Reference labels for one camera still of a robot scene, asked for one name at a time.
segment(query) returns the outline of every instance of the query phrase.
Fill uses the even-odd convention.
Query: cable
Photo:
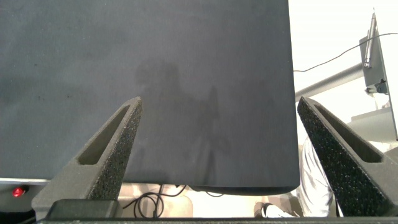
[[[212,196],[212,197],[221,197],[221,196],[223,196],[224,194],[220,194],[220,195],[212,195],[212,194],[210,194],[209,192],[206,192],[206,194],[208,194],[208,195],[210,195],[210,196]]]
[[[162,191],[163,191],[163,184],[160,185],[159,194],[161,194]],[[159,199],[160,199],[160,196],[158,195],[156,204],[155,204],[154,217],[157,217],[157,207],[159,206]]]
[[[336,59],[336,58],[342,56],[343,54],[349,52],[350,50],[353,50],[354,48],[359,47],[360,45],[365,44],[365,43],[368,42],[369,40],[373,40],[373,39],[375,39],[375,38],[378,38],[378,37],[381,37],[381,36],[384,36],[384,35],[393,35],[393,34],[396,35],[396,34],[398,34],[398,33],[387,33],[387,34],[380,34],[380,35],[374,36],[374,37],[372,37],[372,38],[369,38],[368,40],[365,40],[364,42],[359,43],[357,46],[352,47],[352,48],[350,48],[350,49],[344,51],[344,52],[341,53],[339,56],[334,57],[334,58],[330,59],[329,61],[320,63],[319,65],[316,65],[316,66],[314,66],[314,67],[308,68],[308,69],[306,69],[306,70],[293,70],[293,72],[307,72],[307,71],[309,71],[309,70],[311,70],[311,69],[314,69],[314,68],[316,68],[316,67],[318,67],[318,66],[324,65],[324,64],[326,64],[326,63],[328,63],[328,62],[331,62],[332,60],[334,60],[334,59]]]
[[[163,201],[163,198],[162,198],[161,196],[176,197],[176,196],[180,195],[180,194],[185,190],[186,187],[187,187],[187,186],[184,185],[184,187],[180,190],[180,192],[177,193],[177,194],[175,194],[175,195],[168,195],[168,194],[163,194],[163,193],[162,193],[163,185],[161,185],[161,186],[160,186],[160,189],[159,189],[159,193],[155,193],[155,192],[147,192],[147,193],[144,193],[144,194],[142,194],[140,197],[138,197],[138,198],[132,200],[131,202],[129,202],[126,206],[123,207],[123,209],[128,208],[130,205],[134,204],[134,210],[133,210],[133,212],[134,212],[134,217],[137,218],[136,208],[137,208],[137,205],[138,205],[138,212],[139,212],[139,214],[141,215],[142,218],[159,218],[159,217],[163,214],[163,211],[164,211],[164,201]],[[154,195],[154,196],[157,196],[157,201],[155,201],[155,200],[151,197],[151,196],[153,196],[153,195]],[[144,213],[142,212],[142,210],[141,210],[141,202],[142,202],[142,199],[144,199],[144,198],[148,198],[148,199],[151,200],[151,201],[154,203],[154,205],[155,205],[155,211],[153,212],[153,214],[154,214],[153,217],[146,217],[146,216],[144,215]],[[157,214],[158,203],[159,203],[159,202],[161,202],[161,204],[162,204],[162,209],[161,209],[160,213]]]

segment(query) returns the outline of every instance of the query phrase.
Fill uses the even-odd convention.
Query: shoe
[[[293,218],[289,213],[282,211],[278,206],[271,203],[265,203],[261,208],[261,215],[264,218]]]

